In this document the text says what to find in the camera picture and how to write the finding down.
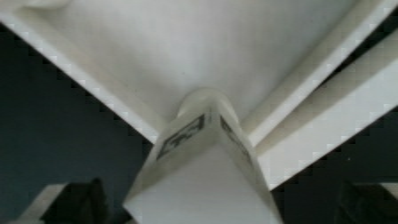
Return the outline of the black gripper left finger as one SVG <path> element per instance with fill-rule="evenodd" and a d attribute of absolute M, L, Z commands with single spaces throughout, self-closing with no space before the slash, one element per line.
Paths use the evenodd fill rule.
<path fill-rule="evenodd" d="M 101 179 L 48 185 L 9 224 L 108 224 Z"/>

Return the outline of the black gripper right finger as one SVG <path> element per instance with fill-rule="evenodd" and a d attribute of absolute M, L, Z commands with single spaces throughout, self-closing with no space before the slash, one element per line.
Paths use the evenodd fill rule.
<path fill-rule="evenodd" d="M 398 224 L 398 182 L 343 182 L 334 224 Z"/>

